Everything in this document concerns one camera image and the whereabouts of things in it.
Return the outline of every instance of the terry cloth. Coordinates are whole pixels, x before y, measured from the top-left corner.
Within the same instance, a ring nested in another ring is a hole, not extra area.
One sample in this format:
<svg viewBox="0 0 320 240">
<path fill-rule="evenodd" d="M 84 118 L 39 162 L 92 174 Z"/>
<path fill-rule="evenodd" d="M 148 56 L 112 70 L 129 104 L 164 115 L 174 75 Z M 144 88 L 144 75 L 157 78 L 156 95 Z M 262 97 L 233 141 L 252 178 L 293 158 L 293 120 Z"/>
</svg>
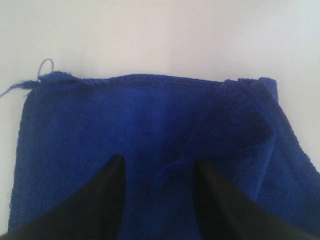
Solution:
<svg viewBox="0 0 320 240">
<path fill-rule="evenodd" d="M 32 91 L 20 123 L 10 230 L 56 207 L 121 154 L 119 239 L 169 230 L 201 239 L 192 194 L 197 157 L 267 212 L 320 236 L 320 174 L 278 104 L 274 80 L 84 79 L 59 71 L 39 79 L 15 86 Z"/>
<path fill-rule="evenodd" d="M 115 155 L 67 200 L 0 236 L 0 240 L 115 240 L 122 223 L 125 198 L 125 159 Z M 267 213 L 205 158 L 198 158 L 194 164 L 193 205 L 203 240 L 320 239 Z M 172 236 L 170 231 L 157 233 L 146 232 L 145 236 L 159 240 L 189 239 L 188 235 Z"/>
</svg>

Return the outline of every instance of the white background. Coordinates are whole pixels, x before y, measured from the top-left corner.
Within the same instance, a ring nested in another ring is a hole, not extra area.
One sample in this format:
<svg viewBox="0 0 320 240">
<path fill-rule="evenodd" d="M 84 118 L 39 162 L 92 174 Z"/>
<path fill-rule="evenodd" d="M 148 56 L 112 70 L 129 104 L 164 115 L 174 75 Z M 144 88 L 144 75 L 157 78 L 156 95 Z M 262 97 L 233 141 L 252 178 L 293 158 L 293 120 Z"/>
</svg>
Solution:
<svg viewBox="0 0 320 240">
<path fill-rule="evenodd" d="M 35 80 L 45 58 L 77 77 L 273 78 L 320 169 L 319 0 L 0 0 L 0 91 Z M 26 93 L 0 99 L 0 234 Z"/>
</svg>

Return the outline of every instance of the white wall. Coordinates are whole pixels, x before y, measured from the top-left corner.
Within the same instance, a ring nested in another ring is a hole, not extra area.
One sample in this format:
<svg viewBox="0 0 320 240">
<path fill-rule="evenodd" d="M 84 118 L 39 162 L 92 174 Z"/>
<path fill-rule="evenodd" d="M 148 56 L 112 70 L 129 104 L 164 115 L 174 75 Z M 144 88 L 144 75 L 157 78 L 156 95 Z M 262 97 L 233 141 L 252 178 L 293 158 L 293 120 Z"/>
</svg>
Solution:
<svg viewBox="0 0 320 240">
<path fill-rule="evenodd" d="M 319 0 L 0 0 L 0 91 L 35 80 L 48 57 L 78 77 L 276 79 L 280 104 L 320 169 Z M 0 233 L 25 94 L 0 99 Z"/>
</svg>

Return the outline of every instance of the blue towel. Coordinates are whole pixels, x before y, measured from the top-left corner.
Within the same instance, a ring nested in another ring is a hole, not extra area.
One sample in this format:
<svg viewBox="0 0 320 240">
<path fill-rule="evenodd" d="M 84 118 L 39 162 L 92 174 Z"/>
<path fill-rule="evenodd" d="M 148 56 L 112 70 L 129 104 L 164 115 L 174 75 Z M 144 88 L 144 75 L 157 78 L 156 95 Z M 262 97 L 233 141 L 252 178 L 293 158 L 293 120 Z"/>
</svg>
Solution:
<svg viewBox="0 0 320 240">
<path fill-rule="evenodd" d="M 192 197 L 197 157 L 210 158 L 266 211 L 320 237 L 320 174 L 278 104 L 274 80 L 84 79 L 60 71 L 39 80 L 15 86 L 32 90 L 20 123 L 9 229 L 57 206 L 121 154 L 121 240 L 150 233 L 201 239 Z"/>
</svg>

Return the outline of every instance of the blue fabric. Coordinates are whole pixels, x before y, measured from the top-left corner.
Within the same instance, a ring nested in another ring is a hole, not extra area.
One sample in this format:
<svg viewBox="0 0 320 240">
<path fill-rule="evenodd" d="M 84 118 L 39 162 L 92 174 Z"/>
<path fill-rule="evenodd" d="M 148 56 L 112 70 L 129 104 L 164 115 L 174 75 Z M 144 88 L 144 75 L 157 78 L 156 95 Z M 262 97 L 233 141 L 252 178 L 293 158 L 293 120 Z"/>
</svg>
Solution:
<svg viewBox="0 0 320 240">
<path fill-rule="evenodd" d="M 30 88 L 20 124 L 9 228 L 57 206 L 114 154 L 126 159 L 120 240 L 201 239 L 193 164 L 208 157 L 251 200 L 320 237 L 320 174 L 269 78 L 224 82 L 55 71 Z"/>
</svg>

